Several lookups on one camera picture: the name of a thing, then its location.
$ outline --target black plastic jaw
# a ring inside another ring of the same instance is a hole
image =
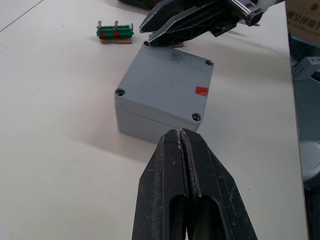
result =
[[[139,182],[132,240],[257,240],[233,177],[201,135],[161,137]]]

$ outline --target screw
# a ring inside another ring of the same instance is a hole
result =
[[[101,28],[102,21],[99,20],[99,21],[96,21],[96,23],[98,24],[98,27]]]
[[[114,27],[117,29],[119,21],[118,20],[114,20],[113,23],[114,23]]]

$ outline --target white table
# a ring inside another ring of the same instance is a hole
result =
[[[44,0],[0,33],[1,240],[131,239],[155,145],[117,131],[113,93],[147,37],[145,13]],[[99,43],[96,20],[115,19],[134,24],[131,45]],[[258,239],[306,240],[284,4],[260,24],[182,48],[215,63],[198,132],[234,177]]]

